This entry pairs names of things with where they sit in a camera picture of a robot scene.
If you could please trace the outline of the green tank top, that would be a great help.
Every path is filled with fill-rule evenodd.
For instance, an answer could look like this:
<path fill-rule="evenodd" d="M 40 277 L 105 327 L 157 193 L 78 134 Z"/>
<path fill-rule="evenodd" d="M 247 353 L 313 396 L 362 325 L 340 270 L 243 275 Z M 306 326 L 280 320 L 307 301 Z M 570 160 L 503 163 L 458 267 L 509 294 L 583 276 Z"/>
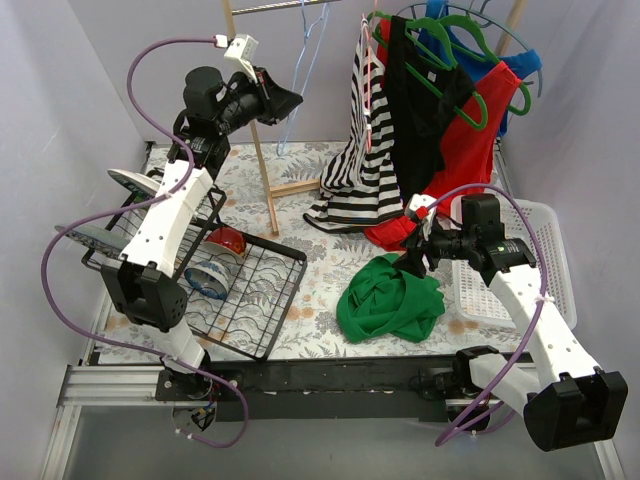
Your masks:
<path fill-rule="evenodd" d="M 438 280 L 419 278 L 393 266 L 399 256 L 370 260 L 351 279 L 337 302 L 337 323 L 351 343 L 387 334 L 420 343 L 445 313 Z"/>

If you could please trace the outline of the light blue wire hanger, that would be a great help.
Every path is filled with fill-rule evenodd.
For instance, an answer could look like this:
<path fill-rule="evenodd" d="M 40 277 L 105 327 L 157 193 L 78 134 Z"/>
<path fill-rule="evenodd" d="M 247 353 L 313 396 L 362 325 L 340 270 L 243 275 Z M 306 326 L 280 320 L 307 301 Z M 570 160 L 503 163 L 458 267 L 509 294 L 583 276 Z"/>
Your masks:
<path fill-rule="evenodd" d="M 319 50 L 324 40 L 331 9 L 329 3 L 324 3 L 318 17 L 313 21 L 310 21 L 306 15 L 306 8 L 310 4 L 310 1 L 300 2 L 302 19 L 302 48 L 296 60 L 293 79 L 291 82 L 291 90 L 301 96 L 305 95 L 315 68 Z M 298 112 L 299 106 L 295 107 L 286 118 L 284 130 L 276 144 L 276 154 L 278 157 L 282 157 L 287 153 L 289 140 L 295 127 Z"/>

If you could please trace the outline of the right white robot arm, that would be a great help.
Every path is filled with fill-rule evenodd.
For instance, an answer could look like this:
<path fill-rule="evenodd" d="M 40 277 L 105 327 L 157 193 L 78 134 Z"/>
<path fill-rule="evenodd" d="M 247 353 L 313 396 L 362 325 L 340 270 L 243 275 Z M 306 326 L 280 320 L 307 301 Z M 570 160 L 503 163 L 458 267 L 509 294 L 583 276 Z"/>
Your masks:
<path fill-rule="evenodd" d="M 541 247 L 534 239 L 507 236 L 494 195 L 457 200 L 461 218 L 446 229 L 436 218 L 438 200 L 420 194 L 411 198 L 405 214 L 417 225 L 394 266 L 423 278 L 442 259 L 467 263 L 501 302 L 522 338 L 509 358 L 489 346 L 456 353 L 453 387 L 464 397 L 476 397 L 438 441 L 471 428 L 477 421 L 471 413 L 487 396 L 521 416 L 542 451 L 611 439 L 627 399 L 627 382 L 620 372 L 601 368 L 548 296 Z"/>

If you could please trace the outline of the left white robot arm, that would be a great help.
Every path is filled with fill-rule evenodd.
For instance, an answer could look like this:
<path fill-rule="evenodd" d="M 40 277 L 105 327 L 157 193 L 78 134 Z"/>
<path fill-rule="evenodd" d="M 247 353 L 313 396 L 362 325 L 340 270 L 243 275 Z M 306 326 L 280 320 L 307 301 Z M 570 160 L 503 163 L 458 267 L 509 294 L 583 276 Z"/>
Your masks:
<path fill-rule="evenodd" d="M 198 67 L 185 77 L 183 101 L 154 202 L 117 262 L 103 265 L 101 275 L 116 310 L 151 329 L 175 383 L 200 400 L 212 390 L 206 370 L 211 361 L 184 318 L 187 294 L 175 272 L 179 247 L 228 156 L 229 135 L 252 121 L 277 124 L 303 98 L 262 67 L 236 72 L 229 81 L 214 67 Z"/>

